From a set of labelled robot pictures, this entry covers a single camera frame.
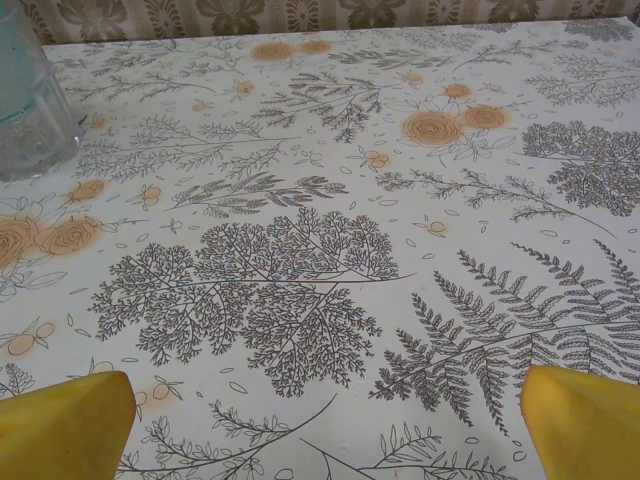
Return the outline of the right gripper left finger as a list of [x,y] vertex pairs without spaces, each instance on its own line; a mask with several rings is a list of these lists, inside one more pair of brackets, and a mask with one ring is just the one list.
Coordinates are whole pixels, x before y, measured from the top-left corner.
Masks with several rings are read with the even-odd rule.
[[126,373],[0,401],[0,480],[114,480],[135,418]]

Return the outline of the clear teal plastic cup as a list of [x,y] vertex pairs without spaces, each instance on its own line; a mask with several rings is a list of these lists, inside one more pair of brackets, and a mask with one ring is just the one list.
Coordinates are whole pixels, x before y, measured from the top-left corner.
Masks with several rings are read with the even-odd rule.
[[19,0],[0,0],[0,181],[38,177],[82,130]]

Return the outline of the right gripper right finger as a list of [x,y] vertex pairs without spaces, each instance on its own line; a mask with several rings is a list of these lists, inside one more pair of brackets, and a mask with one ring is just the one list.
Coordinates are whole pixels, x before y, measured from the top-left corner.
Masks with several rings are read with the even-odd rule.
[[547,480],[640,480],[640,385],[532,366],[520,405]]

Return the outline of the floral print tablecloth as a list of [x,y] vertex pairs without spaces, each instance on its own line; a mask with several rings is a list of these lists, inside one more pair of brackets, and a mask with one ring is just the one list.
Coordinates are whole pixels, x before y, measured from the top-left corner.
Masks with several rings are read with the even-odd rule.
[[533,365],[640,385],[640,27],[49,46],[0,401],[123,371],[116,480],[544,480]]

